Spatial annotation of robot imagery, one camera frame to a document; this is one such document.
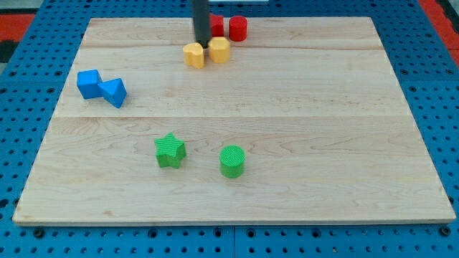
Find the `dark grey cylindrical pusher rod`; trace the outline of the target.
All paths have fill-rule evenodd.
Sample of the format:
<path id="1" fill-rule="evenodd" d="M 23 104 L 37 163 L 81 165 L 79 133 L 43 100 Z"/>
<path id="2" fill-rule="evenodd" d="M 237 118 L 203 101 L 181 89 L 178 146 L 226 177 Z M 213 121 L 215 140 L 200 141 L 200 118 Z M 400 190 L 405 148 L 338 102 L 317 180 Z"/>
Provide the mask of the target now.
<path id="1" fill-rule="evenodd" d="M 191 0 L 195 41 L 203 48 L 208 47 L 212 38 L 208 0 Z"/>

